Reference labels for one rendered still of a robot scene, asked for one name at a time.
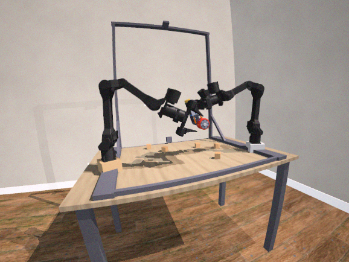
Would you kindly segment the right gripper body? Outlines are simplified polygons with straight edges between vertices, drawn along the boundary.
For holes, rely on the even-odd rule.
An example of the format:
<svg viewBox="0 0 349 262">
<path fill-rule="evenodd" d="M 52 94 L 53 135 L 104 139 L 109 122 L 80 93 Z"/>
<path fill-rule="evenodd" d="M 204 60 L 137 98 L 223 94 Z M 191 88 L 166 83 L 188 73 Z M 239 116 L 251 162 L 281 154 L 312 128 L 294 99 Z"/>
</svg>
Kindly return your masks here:
<svg viewBox="0 0 349 262">
<path fill-rule="evenodd" d="M 178 127 L 176 130 L 177 135 L 182 136 L 182 137 L 184 136 L 184 133 L 186 131 L 186 129 L 184 128 L 185 123 L 186 123 L 187 118 L 189 116 L 190 110 L 195 108 L 196 103 L 197 103 L 197 101 L 195 101 L 195 100 L 188 100 L 187 105 L 186 105 L 187 111 L 184 111 L 184 110 L 181 110 L 178 108 L 175 109 L 174 115 L 171 118 L 174 120 L 182 122 L 181 126 L 180 126 L 181 128 Z"/>
</svg>

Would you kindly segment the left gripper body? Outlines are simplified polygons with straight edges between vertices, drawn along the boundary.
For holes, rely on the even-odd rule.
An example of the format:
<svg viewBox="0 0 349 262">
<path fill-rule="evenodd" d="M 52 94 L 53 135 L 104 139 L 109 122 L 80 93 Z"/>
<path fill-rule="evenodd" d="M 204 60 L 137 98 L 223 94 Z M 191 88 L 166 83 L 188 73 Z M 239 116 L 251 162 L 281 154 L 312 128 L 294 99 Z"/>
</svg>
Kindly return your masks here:
<svg viewBox="0 0 349 262">
<path fill-rule="evenodd" d="M 206 110 L 211 109 L 212 106 L 214 106 L 214 98 L 212 96 L 210 96 L 210 98 L 202 98 L 201 100 L 203 101 L 203 106 L 204 108 L 206 108 Z M 206 100 L 207 100 L 207 103 L 206 103 Z"/>
</svg>

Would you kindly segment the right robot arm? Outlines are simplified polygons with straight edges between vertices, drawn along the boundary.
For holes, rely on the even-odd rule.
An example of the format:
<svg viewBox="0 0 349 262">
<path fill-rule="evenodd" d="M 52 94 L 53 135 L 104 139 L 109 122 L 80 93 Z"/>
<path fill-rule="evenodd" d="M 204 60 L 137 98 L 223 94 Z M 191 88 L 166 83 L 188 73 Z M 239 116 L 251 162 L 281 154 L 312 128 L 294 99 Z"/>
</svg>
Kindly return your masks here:
<svg viewBox="0 0 349 262">
<path fill-rule="evenodd" d="M 114 87 L 120 86 L 120 87 Z M 161 105 L 164 103 L 164 107 L 161 107 L 158 115 L 162 118 L 162 115 L 167 117 L 172 117 L 175 113 L 176 107 L 169 105 L 178 103 L 181 92 L 175 89 L 167 89 L 167 93 L 164 98 L 155 99 L 136 88 L 134 85 L 130 84 L 126 79 L 116 79 L 116 80 L 102 80 L 98 84 L 100 95 L 103 99 L 103 119 L 104 119 L 104 130 L 102 134 L 102 142 L 98 146 L 101 150 L 101 160 L 103 162 L 109 162 L 116 160 L 116 153 L 114 150 L 114 145 L 118 139 L 118 131 L 114 129 L 113 123 L 113 111 L 112 111 L 112 98 L 114 96 L 115 90 L 124 88 L 134 96 L 138 97 L 150 110 L 159 110 Z M 165 102 L 166 101 L 166 102 Z"/>
</svg>

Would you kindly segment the grey metal overhead frame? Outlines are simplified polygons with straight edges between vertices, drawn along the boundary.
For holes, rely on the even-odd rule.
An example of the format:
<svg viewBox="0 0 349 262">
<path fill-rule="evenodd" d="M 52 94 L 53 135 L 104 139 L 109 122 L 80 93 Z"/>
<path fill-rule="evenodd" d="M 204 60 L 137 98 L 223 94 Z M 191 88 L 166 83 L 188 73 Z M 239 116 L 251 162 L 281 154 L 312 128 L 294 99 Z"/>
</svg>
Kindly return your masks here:
<svg viewBox="0 0 349 262">
<path fill-rule="evenodd" d="M 179 28 L 179 27 L 170 27 L 163 28 L 162 25 L 153 25 L 153 24 L 141 24 L 141 23 L 132 23 L 132 22 L 111 22 L 112 26 L 112 52 L 113 52 L 113 70 L 114 70 L 114 80 L 117 78 L 116 73 L 116 57 L 115 57 L 115 38 L 114 38 L 114 31 L 115 27 L 132 27 L 132 28 L 148 28 L 148 29 L 156 29 L 156 30 L 167 30 L 167 31 L 177 31 L 182 33 L 190 33 L 190 34 L 198 34 L 205 36 L 205 44 L 206 44 L 206 55 L 207 55 L 207 82 L 208 84 L 211 83 L 211 60 L 210 60 L 210 39 L 209 39 L 209 32 L 205 31 L 198 31 L 198 30 L 191 30 L 187 28 Z M 116 76 L 115 76 L 116 73 Z M 119 113 L 118 113 L 118 96 L 117 96 L 117 90 L 114 92 L 115 94 L 115 111 L 116 111 L 116 129 L 118 131 L 118 139 L 117 139 L 117 154 L 120 154 L 120 147 L 121 147 L 121 136 L 119 136 Z M 220 127 L 218 126 L 216 120 L 213 117 L 212 108 L 208 110 L 208 121 L 210 122 L 210 125 L 208 127 L 209 130 L 209 138 L 211 139 L 211 136 L 213 136 L 213 123 L 223 141 L 226 141 Z"/>
</svg>

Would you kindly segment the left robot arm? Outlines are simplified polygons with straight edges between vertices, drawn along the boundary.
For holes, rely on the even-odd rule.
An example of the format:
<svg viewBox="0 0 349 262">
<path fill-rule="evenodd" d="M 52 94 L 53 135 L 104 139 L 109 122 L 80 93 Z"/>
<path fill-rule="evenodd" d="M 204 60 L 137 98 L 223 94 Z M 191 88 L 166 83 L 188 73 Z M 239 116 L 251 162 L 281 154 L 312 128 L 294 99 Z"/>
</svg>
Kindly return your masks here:
<svg viewBox="0 0 349 262">
<path fill-rule="evenodd" d="M 218 82 L 209 83 L 207 84 L 207 86 L 207 90 L 201 89 L 197 93 L 199 94 L 201 99 L 207 97 L 210 98 L 210 96 L 208 96 L 208 93 L 216 94 L 212 95 L 212 97 L 214 98 L 214 105 L 219 104 L 219 106 L 223 106 L 223 101 L 231 100 L 236 94 L 245 89 L 251 91 L 253 97 L 252 113 L 250 121 L 247 122 L 247 129 L 248 132 L 251 134 L 249 137 L 249 142 L 251 144 L 261 144 L 260 139 L 261 135 L 263 134 L 263 131 L 260 129 L 260 122 L 258 120 L 258 117 L 260 111 L 260 99 L 264 93 L 264 86 L 258 83 L 254 83 L 252 81 L 246 81 L 244 82 L 244 84 L 241 84 L 229 91 L 220 90 Z"/>
</svg>

